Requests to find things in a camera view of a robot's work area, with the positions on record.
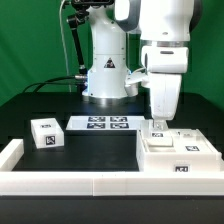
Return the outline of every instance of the white box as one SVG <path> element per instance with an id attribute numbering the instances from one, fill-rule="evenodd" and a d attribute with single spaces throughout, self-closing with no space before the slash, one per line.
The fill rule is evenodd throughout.
<path id="1" fill-rule="evenodd" d="M 220 172 L 222 154 L 199 130 L 169 129 L 172 145 L 164 145 L 164 136 L 148 141 L 145 132 L 149 121 L 137 131 L 137 161 L 143 172 Z"/>
<path id="2" fill-rule="evenodd" d="M 64 146 L 64 132 L 55 118 L 31 120 L 37 149 Z"/>

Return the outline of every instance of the small white block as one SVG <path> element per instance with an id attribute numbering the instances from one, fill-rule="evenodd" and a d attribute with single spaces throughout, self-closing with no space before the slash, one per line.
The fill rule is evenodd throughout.
<path id="1" fill-rule="evenodd" d="M 23 140 L 13 139 L 0 153 L 0 171 L 12 171 L 23 154 Z"/>
<path id="2" fill-rule="evenodd" d="M 31 120 L 31 131 L 38 149 L 64 146 L 64 132 L 55 118 Z"/>

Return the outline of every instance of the black table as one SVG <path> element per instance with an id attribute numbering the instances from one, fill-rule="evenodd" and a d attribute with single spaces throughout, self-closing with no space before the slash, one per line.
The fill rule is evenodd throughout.
<path id="1" fill-rule="evenodd" d="M 150 118 L 148 97 L 103 107 L 82 102 L 75 93 L 24 93 L 0 107 L 0 150 L 23 138 L 25 154 L 14 171 L 137 171 L 135 131 L 65 131 L 71 115 Z M 57 119 L 65 146 L 37 150 L 30 120 Z M 224 112 L 200 95 L 181 94 L 170 128 L 198 128 L 224 152 Z M 223 197 L 122 196 L 0 198 L 2 223 L 223 223 Z"/>

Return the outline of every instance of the printed label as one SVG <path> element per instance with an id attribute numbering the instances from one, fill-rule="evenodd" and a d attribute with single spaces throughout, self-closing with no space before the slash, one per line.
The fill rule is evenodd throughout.
<path id="1" fill-rule="evenodd" d="M 111 129 L 128 129 L 128 123 L 111 123 Z"/>
<path id="2" fill-rule="evenodd" d="M 89 122 L 105 122 L 106 117 L 89 117 Z"/>
<path id="3" fill-rule="evenodd" d="M 55 145 L 55 136 L 47 136 L 46 145 Z"/>
<path id="4" fill-rule="evenodd" d="M 105 123 L 88 123 L 87 129 L 105 129 Z"/>
<path id="5" fill-rule="evenodd" d="M 200 151 L 197 146 L 185 146 L 185 147 L 186 147 L 187 151 L 190 151 L 190 152 Z"/>
<path id="6" fill-rule="evenodd" d="M 162 138 L 163 137 L 163 133 L 152 133 L 152 137 Z"/>
<path id="7" fill-rule="evenodd" d="M 175 166 L 175 172 L 189 172 L 189 166 Z"/>
<path id="8" fill-rule="evenodd" d="M 111 122 L 128 122 L 127 117 L 110 117 Z"/>
<path id="9" fill-rule="evenodd" d="M 40 127 L 41 128 L 51 128 L 51 125 L 50 124 L 43 124 Z"/>

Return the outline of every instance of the black cable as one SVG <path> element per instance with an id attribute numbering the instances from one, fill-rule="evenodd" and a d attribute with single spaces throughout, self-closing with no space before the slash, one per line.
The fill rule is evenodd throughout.
<path id="1" fill-rule="evenodd" d="M 49 79 L 49 80 L 41 83 L 39 86 L 37 86 L 33 92 L 37 92 L 39 89 L 41 89 L 43 86 L 45 86 L 47 84 L 46 82 L 55 82 L 55 81 L 68 80 L 68 79 L 75 79 L 75 75 L 62 76 L 62 77 L 58 77 L 58 78 Z"/>
<path id="2" fill-rule="evenodd" d="M 31 87 L 33 87 L 33 86 L 36 86 L 36 85 L 42 85 L 42 86 L 44 86 L 44 85 L 77 85 L 77 82 L 75 82 L 75 83 L 74 83 L 74 82 L 73 82 L 73 83 L 72 83 L 72 82 L 69 82 L 69 83 L 38 82 L 38 83 L 33 83 L 33 84 L 27 86 L 27 87 L 23 90 L 22 93 L 25 93 L 27 89 L 29 89 L 29 88 L 31 88 Z"/>

